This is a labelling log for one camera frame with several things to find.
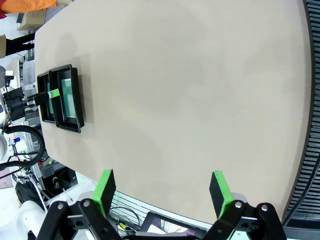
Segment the orange fabric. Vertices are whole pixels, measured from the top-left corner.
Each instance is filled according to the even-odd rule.
[[[4,14],[19,14],[56,6],[57,0],[5,0],[0,9]]]

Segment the red cloth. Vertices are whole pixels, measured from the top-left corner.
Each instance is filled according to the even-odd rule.
[[[5,2],[6,0],[0,0],[0,6]],[[4,19],[7,16],[0,10],[0,19]]]

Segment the black vent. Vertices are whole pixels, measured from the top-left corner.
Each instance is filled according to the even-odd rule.
[[[320,1],[303,0],[309,28],[312,84],[309,122],[300,167],[283,218],[292,211],[306,189],[320,153]],[[292,239],[320,239],[320,171],[303,201],[291,216],[284,230]]]

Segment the beige tabletop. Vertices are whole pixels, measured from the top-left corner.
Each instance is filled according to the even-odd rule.
[[[281,216],[305,139],[310,45],[298,0],[76,0],[35,36],[36,76],[78,69],[85,126],[41,123],[50,157],[212,223],[211,173]]]

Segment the black tray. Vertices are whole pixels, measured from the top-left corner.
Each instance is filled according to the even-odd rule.
[[[60,96],[52,98],[55,124],[58,128],[81,133],[85,125],[82,112],[78,70],[71,64],[49,71],[51,89],[59,89]]]
[[[43,74],[40,74],[37,77],[37,85],[38,85],[39,93],[50,91],[50,80],[49,80],[48,71]],[[46,123],[51,123],[51,124],[56,123],[53,105],[50,99],[48,102],[40,105],[40,110],[41,110],[42,121]]]

